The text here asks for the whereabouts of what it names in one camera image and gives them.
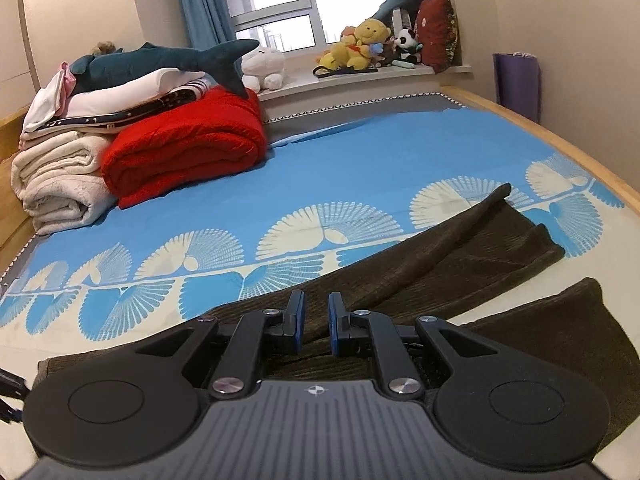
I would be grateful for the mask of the dark brown corduroy pants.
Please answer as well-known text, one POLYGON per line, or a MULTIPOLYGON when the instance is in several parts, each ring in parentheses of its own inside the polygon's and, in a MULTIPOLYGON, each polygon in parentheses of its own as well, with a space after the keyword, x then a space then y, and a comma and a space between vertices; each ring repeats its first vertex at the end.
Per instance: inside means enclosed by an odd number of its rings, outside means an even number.
MULTIPOLYGON (((422 314, 450 320, 544 271, 559 274, 563 251, 548 230, 506 202, 502 191, 439 226, 300 286, 306 296, 304 345, 295 356, 268 356, 267 379, 357 380, 372 365, 334 358, 326 307, 330 292, 346 306, 378 310, 409 325, 422 314)), ((608 312, 600 283, 585 276, 556 295, 466 326, 500 344, 581 374, 608 399, 612 442, 639 416, 639 356, 608 312)))

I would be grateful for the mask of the cream folded blanket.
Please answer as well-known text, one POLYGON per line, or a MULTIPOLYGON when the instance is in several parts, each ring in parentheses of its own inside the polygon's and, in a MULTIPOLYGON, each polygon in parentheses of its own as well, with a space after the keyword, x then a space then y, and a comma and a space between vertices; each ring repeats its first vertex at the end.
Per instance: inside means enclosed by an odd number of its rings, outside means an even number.
POLYGON ((107 136, 69 131, 17 154, 10 185, 38 235, 90 226, 116 197, 101 166, 107 136))

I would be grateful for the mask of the black patterned folded cloth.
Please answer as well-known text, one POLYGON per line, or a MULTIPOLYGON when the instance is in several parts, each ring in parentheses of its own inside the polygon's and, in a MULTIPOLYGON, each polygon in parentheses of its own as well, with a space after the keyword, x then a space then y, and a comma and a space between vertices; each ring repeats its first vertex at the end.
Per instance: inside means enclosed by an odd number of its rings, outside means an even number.
POLYGON ((203 77, 188 81, 183 86, 170 90, 163 96, 158 96, 149 102, 139 104, 128 110, 120 110, 119 112, 82 116, 67 116, 64 118, 51 118, 42 126, 32 131, 24 131, 20 140, 23 144, 32 141, 39 141, 46 136, 66 131, 79 131, 82 133, 104 133, 115 134, 123 128, 132 125, 144 118, 152 117, 157 114, 173 110, 174 108, 195 102, 206 95, 207 92, 214 88, 215 81, 211 76, 203 77))

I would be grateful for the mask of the red folded blanket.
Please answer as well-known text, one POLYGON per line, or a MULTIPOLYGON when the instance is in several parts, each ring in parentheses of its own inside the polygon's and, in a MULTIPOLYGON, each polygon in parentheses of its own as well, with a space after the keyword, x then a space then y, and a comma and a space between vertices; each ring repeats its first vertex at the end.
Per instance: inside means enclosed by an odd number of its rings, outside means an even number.
POLYGON ((241 98, 217 86, 122 130, 104 152, 101 171, 125 209, 185 184, 249 170, 266 151, 257 93, 241 98))

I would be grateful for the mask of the blue and white bedsheet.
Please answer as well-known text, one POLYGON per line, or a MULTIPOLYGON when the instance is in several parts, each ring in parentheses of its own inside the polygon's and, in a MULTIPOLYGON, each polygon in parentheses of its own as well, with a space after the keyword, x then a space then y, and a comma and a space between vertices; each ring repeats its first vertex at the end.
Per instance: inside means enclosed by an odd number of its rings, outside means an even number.
POLYGON ((363 119, 273 145, 259 168, 194 184, 32 243, 1 300, 1 363, 123 344, 209 307, 354 263, 465 211, 500 184, 564 248, 560 273, 484 318, 591 276, 639 338, 639 211, 525 129, 469 107, 363 119))

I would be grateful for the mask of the white folded quilt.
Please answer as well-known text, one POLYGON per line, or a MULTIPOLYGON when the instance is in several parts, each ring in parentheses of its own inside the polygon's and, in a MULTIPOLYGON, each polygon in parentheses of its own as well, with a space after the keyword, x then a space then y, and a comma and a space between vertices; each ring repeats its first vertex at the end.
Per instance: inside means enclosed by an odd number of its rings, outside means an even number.
POLYGON ((129 110, 166 96, 190 81, 204 79, 206 87, 214 80, 202 72, 183 72, 175 67, 160 68, 119 86, 68 96, 63 73, 58 72, 46 88, 40 89, 23 122, 23 132, 32 133, 53 118, 103 116, 129 110))

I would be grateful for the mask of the pink folded cloth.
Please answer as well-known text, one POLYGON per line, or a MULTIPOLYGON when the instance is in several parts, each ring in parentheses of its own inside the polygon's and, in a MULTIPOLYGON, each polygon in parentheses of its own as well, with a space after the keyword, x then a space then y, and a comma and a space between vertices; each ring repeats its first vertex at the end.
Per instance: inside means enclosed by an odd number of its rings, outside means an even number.
POLYGON ((70 98, 75 87, 76 87, 76 77, 72 73, 70 69, 70 64, 67 62, 63 62, 58 68, 58 74, 61 76, 60 82, 60 96, 61 100, 65 101, 70 98))

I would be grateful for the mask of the purple rolled mat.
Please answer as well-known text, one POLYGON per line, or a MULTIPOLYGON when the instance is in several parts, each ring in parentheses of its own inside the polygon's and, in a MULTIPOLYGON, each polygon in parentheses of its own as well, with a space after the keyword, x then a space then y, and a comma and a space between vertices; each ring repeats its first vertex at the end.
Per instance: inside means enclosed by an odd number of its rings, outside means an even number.
POLYGON ((524 52, 494 53, 497 103, 540 123, 541 70, 536 56, 524 52))

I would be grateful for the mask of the blue shark plush toy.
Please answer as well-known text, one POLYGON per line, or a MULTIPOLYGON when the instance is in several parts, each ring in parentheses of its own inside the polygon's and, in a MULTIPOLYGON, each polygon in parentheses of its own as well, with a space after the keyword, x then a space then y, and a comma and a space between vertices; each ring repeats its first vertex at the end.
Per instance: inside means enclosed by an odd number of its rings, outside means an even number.
POLYGON ((117 87, 161 68, 178 68, 182 72, 206 73, 216 84, 246 99, 247 92, 235 65, 258 46, 255 39, 235 39, 206 50, 159 47, 146 42, 134 51, 87 54, 70 64, 75 77, 72 95, 117 87))

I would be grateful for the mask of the white plush toy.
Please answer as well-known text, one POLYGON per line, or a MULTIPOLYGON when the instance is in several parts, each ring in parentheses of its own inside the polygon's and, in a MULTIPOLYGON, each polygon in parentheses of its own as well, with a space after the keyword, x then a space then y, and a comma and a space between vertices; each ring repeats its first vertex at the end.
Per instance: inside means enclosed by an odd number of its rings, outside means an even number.
POLYGON ((258 47, 242 57, 244 87, 259 93, 279 90, 284 84, 285 56, 277 49, 258 47))

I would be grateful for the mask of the panda plush toy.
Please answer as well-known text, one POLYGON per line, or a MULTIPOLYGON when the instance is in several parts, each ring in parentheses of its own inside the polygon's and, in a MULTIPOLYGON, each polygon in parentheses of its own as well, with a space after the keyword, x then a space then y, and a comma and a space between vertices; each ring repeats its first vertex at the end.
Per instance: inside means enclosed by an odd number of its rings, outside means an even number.
POLYGON ((413 65, 421 63, 422 44, 416 39, 416 33, 410 28, 403 28, 395 36, 394 48, 398 61, 411 63, 413 65))

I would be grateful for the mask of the yellow bear plush toy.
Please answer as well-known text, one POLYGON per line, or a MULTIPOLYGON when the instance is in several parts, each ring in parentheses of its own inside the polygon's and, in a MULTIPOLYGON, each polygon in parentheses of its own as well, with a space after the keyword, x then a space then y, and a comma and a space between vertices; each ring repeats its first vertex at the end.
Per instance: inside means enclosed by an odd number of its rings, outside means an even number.
POLYGON ((392 31, 376 18, 367 18, 357 27, 346 27, 341 39, 317 58, 317 70, 351 73, 375 70, 392 31))

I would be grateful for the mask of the red embroidered cushion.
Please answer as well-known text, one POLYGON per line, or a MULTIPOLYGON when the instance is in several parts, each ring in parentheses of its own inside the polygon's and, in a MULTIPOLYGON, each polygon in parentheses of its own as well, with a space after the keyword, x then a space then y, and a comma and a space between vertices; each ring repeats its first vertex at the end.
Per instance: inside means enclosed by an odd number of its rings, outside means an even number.
POLYGON ((458 46, 457 14, 451 0, 423 0, 416 14, 416 36, 422 44, 421 60, 435 74, 454 64, 458 46))

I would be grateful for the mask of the blue left curtain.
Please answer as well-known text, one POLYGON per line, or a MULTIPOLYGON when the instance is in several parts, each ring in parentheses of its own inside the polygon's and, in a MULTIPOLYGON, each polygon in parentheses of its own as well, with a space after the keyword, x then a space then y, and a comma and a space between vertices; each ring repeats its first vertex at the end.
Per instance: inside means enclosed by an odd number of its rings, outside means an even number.
POLYGON ((227 0, 179 0, 192 48, 206 50, 235 40, 227 0))

